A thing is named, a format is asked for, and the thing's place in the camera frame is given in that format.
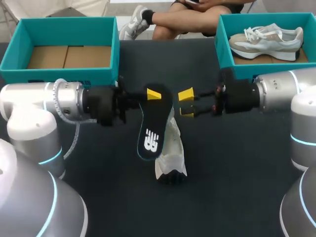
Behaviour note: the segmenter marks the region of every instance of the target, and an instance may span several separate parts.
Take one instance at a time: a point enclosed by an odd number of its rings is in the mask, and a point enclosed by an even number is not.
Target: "cable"
[[[96,119],[88,119],[85,121],[71,121],[68,118],[66,118],[66,116],[61,111],[60,106],[59,106],[59,102],[58,102],[58,87],[59,87],[59,84],[63,83],[63,82],[66,82],[66,81],[64,79],[57,79],[55,81],[54,86],[53,86],[53,102],[54,102],[54,107],[56,109],[56,112],[57,112],[58,116],[62,119],[62,121],[76,125],[74,140],[73,140],[70,148],[68,149],[68,151],[64,155],[64,159],[67,159],[69,157],[69,155],[71,154],[71,152],[73,152],[73,150],[75,149],[75,146],[77,144],[77,141],[79,138],[79,132],[80,132],[80,124],[81,123],[96,122]]]

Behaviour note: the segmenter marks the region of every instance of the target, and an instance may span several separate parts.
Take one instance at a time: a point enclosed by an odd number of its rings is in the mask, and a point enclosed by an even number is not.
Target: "cardboard box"
[[[304,30],[304,44],[300,57],[295,61],[278,60],[269,55],[261,55],[253,60],[234,56],[229,47],[230,36],[244,32],[249,27],[267,26],[276,23],[283,29]],[[316,67],[316,19],[311,13],[259,13],[230,14],[220,17],[215,47],[220,68],[233,67],[236,78],[254,79],[258,75]]]
[[[22,19],[0,65],[6,83],[115,84],[119,35],[115,17]]]
[[[110,46],[34,47],[27,69],[108,68]]]

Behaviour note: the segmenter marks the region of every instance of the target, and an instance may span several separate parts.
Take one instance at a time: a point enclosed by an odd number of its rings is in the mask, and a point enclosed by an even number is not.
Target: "dark table surface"
[[[176,101],[191,86],[214,86],[218,72],[213,39],[121,42],[119,73],[129,90],[161,82]],[[140,111],[129,111],[126,125],[82,126],[64,180],[87,205],[86,236],[282,237],[279,207],[300,175],[290,163],[289,113],[196,119],[177,113],[176,120],[188,172],[179,186],[156,182],[154,162],[137,156]],[[74,127],[61,123],[59,131],[70,146]],[[0,134],[7,140],[1,118]]]

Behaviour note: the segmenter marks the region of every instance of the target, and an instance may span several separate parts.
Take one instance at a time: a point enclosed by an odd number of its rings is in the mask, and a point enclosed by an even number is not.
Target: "insole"
[[[160,99],[144,100],[139,103],[143,121],[139,132],[137,152],[144,160],[157,159],[163,149],[164,136],[171,112],[172,93],[162,84],[147,84],[148,89],[161,95]]]

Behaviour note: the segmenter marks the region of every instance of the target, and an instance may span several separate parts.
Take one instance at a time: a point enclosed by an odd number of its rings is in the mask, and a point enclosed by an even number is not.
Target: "shoe lace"
[[[247,41],[251,42],[252,40],[258,40],[258,39],[266,39],[267,37],[261,33],[260,31],[258,31],[260,27],[254,27],[254,28],[248,28],[248,29],[244,29],[243,31],[245,32]]]

